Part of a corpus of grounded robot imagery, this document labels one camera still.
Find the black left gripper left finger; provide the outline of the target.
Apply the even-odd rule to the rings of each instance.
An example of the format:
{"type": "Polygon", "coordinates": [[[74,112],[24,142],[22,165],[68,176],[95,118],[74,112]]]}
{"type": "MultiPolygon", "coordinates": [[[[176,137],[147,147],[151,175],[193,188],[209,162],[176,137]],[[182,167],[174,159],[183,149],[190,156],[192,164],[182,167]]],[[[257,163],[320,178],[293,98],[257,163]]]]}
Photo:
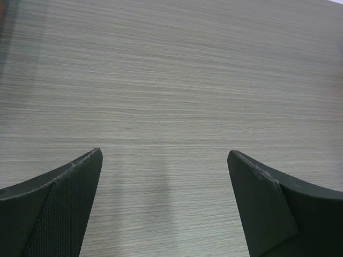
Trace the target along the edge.
{"type": "Polygon", "coordinates": [[[102,152],[1,189],[1,256],[79,256],[102,152]]]}

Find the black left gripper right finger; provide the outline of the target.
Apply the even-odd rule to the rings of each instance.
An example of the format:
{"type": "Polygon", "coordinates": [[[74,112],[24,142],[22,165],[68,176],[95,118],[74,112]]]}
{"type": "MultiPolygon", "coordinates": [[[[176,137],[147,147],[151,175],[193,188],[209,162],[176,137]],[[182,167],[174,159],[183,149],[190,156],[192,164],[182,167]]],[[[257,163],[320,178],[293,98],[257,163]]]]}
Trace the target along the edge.
{"type": "Polygon", "coordinates": [[[237,150],[227,163],[250,256],[342,256],[342,192],[237,150]]]}

